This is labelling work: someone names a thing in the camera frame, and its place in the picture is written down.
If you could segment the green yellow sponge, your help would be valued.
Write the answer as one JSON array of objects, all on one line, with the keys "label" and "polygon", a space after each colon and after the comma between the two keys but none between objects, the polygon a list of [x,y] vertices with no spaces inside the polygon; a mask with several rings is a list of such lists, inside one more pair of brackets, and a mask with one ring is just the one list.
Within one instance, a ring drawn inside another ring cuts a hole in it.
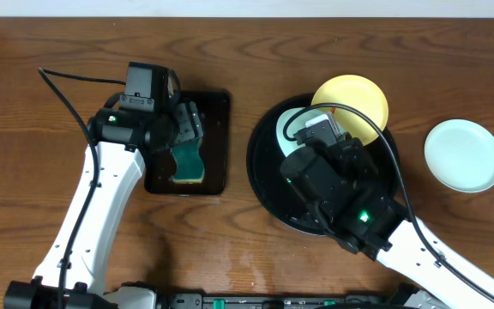
[{"label": "green yellow sponge", "polygon": [[203,181],[205,165],[200,156],[202,139],[182,142],[171,148],[176,162],[173,182],[177,184],[197,184]]}]

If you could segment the yellow plate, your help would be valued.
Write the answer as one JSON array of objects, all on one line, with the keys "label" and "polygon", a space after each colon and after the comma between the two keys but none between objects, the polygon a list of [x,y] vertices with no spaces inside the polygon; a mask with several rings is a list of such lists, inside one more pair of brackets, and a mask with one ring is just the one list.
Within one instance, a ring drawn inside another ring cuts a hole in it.
[{"label": "yellow plate", "polygon": [[[314,94],[311,104],[339,103],[362,112],[380,130],[384,130],[389,119],[389,104],[383,91],[370,79],[357,75],[342,75],[326,81]],[[334,120],[364,146],[374,142],[378,134],[354,113],[335,107],[322,108],[331,112]]]}]

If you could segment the light green plate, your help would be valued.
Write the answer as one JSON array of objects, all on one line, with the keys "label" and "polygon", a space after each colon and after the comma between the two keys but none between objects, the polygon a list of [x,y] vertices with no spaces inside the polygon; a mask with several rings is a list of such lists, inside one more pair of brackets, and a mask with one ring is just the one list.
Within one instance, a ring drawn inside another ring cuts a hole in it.
[{"label": "light green plate", "polygon": [[494,136],[480,124],[437,124],[425,139],[424,156],[432,175],[450,189],[478,193],[494,185]]},{"label": "light green plate", "polygon": [[[286,140],[283,133],[283,129],[285,127],[286,122],[295,113],[301,110],[302,110],[301,107],[286,110],[278,118],[275,133],[276,133],[276,138],[279,148],[285,157],[290,155],[298,148],[302,148],[304,146],[303,144],[298,144],[296,141],[291,142]],[[330,112],[323,112],[320,109],[310,110],[295,118],[287,127],[286,133],[289,137],[293,137],[295,133],[297,133],[301,129],[304,129],[307,124],[316,124],[323,121],[324,118],[330,118],[330,117],[331,117]]]}]

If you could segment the light green plate front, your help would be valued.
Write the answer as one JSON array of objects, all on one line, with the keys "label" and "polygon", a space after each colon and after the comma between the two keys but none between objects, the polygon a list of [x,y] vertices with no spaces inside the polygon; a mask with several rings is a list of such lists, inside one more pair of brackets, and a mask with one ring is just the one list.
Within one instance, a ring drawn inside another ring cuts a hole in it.
[{"label": "light green plate front", "polygon": [[494,136],[480,124],[437,124],[425,139],[424,156],[432,175],[450,189],[478,193],[494,185]]}]

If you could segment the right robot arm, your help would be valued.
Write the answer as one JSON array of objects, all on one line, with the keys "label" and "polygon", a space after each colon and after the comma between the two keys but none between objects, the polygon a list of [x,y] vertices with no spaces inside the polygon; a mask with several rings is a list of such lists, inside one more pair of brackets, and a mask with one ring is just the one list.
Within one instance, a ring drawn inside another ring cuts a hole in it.
[{"label": "right robot arm", "polygon": [[392,149],[349,134],[301,130],[280,173],[322,233],[395,270],[451,308],[494,308],[494,278],[445,245],[389,191],[402,178]]}]

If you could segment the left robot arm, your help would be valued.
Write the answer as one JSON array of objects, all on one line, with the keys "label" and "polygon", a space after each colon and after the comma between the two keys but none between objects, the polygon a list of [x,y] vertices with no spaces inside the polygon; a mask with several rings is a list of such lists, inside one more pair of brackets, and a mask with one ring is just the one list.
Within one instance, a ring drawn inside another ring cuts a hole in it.
[{"label": "left robot arm", "polygon": [[155,308],[151,288],[107,293],[111,247],[153,148],[195,145],[204,135],[196,104],[160,111],[100,109],[89,121],[85,161],[58,235],[30,282],[12,281],[6,308]]}]

